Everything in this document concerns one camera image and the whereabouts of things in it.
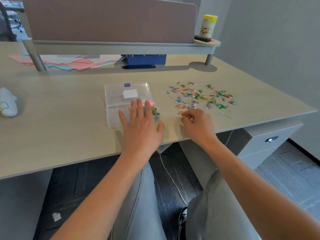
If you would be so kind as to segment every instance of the light blue jeans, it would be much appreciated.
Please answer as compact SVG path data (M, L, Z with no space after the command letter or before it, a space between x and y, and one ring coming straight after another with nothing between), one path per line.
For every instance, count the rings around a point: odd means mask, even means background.
M217 171L188 206L187 240L258 240L226 181ZM150 164L135 179L108 240L166 240Z

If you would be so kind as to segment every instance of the black sneaker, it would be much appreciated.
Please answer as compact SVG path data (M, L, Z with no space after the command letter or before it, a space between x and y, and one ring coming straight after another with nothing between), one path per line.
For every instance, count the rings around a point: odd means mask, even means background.
M179 231L177 240L186 240L186 219L187 219L187 209L186 206L183 208L179 214Z

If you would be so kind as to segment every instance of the black baseboard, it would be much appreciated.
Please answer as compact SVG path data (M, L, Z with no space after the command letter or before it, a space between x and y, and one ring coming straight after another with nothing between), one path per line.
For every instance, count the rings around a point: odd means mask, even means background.
M299 151L301 151L304 155L306 155L308 158L310 158L314 163L316 163L318 166L320 166L320 161L313 156L311 153L309 153L307 150L305 150L304 148L302 148L301 146L299 146L297 143L295 143L293 140L291 140L290 138L287 139L287 141L293 145L296 149L298 149Z

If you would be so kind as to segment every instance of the blue box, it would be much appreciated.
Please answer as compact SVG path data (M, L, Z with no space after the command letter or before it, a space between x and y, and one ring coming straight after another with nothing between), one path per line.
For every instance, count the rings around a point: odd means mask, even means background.
M125 55L129 66L165 65L167 55Z

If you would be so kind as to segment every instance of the white plush toy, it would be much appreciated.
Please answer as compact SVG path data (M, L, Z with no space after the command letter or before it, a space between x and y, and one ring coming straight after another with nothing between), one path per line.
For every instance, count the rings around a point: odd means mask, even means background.
M14 117L18 113L17 105L14 101L17 98L6 88L0 88L0 112L5 117Z

